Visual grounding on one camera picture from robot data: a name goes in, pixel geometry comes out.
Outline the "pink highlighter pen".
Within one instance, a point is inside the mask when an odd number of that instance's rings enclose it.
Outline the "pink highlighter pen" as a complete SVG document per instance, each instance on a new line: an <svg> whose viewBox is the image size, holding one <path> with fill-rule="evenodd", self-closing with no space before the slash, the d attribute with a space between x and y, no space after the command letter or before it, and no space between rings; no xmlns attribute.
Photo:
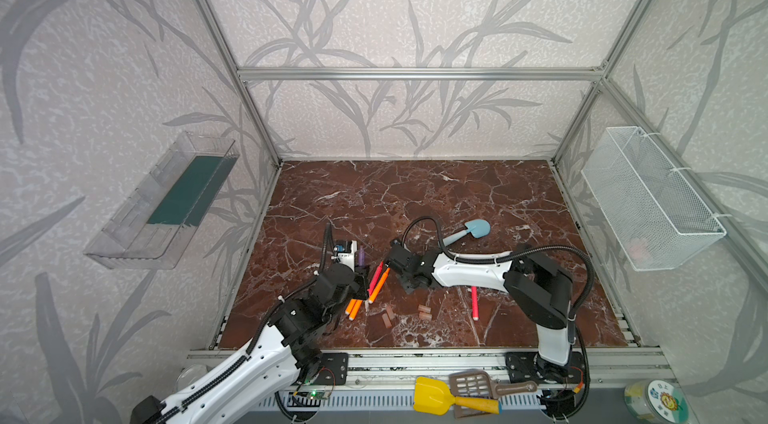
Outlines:
<svg viewBox="0 0 768 424"><path fill-rule="evenodd" d="M471 286L471 315L473 321L479 321L479 296L476 286Z"/></svg>

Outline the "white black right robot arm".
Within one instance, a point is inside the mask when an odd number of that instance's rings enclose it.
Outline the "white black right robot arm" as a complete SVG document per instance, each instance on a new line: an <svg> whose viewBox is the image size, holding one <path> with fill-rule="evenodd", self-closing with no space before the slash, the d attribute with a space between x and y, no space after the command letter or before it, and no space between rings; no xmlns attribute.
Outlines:
<svg viewBox="0 0 768 424"><path fill-rule="evenodd" d="M571 253L585 265L587 277L577 297L573 296L573 275L549 256L555 251ZM530 372L545 382L567 377L576 316L595 281L594 266L582 250L567 245L521 245L497 254L460 254L443 248L418 254L395 239L384 264L408 292L467 286L508 295L536 326L538 347Z"/></svg>

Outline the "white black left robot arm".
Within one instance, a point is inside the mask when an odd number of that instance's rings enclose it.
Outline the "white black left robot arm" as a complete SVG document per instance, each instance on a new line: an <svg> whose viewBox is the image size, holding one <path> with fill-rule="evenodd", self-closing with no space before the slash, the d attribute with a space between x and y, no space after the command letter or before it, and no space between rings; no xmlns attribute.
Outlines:
<svg viewBox="0 0 768 424"><path fill-rule="evenodd" d="M368 296L366 274L333 262L273 305L246 345L193 384L149 396L132 423L234 423L266 397L319 370L318 338L348 302Z"/></svg>

